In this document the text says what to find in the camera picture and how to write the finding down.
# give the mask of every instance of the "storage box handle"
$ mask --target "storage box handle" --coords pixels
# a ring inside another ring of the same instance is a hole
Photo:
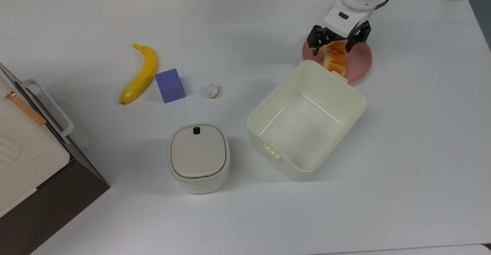
[[[59,131],[59,129],[56,126],[53,126],[53,127],[54,127],[54,129],[56,129],[56,131],[58,132],[58,134],[60,136],[66,137],[73,130],[72,121],[67,117],[65,112],[63,112],[63,110],[61,110],[60,106],[57,105],[57,103],[53,100],[53,98],[51,98],[51,96],[46,92],[46,90],[44,90],[44,88],[42,88],[37,83],[37,81],[35,81],[34,79],[28,79],[28,80],[24,81],[23,83],[21,83],[21,87],[23,87],[24,89],[27,89],[31,85],[37,86],[39,88],[39,90],[44,94],[44,96],[46,96],[48,98],[48,100],[54,105],[54,108],[56,108],[56,110],[58,110],[60,115],[65,119],[65,121],[67,123],[67,127],[65,129],[63,129],[62,131]]]

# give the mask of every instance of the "pink plate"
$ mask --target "pink plate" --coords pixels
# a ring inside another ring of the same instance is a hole
[[[324,61],[324,49],[325,46],[322,46],[317,56],[314,56],[312,49],[308,47],[307,41],[305,41],[302,47],[302,58],[304,61],[315,61],[322,65]],[[370,51],[370,47],[368,47],[366,42],[358,43],[351,49],[351,52],[346,54],[346,73],[344,77],[348,80],[348,84],[352,84],[363,78],[371,66],[372,51]]]

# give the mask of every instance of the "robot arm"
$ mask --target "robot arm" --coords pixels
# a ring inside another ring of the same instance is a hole
[[[334,0],[324,18],[324,26],[315,25],[307,37],[314,55],[319,48],[335,40],[347,39],[346,51],[367,40],[370,33],[368,18],[377,9],[380,0]]]

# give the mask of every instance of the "container lid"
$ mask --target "container lid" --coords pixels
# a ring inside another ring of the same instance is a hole
[[[226,163],[223,134],[210,125],[186,126],[170,143],[170,161],[185,178],[204,178],[218,173]]]

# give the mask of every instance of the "crumpled paper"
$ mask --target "crumpled paper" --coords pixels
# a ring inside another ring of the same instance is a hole
[[[218,84],[211,84],[210,85],[210,88],[208,89],[208,91],[206,91],[206,93],[208,94],[208,98],[210,99],[219,99],[220,97],[220,85]]]

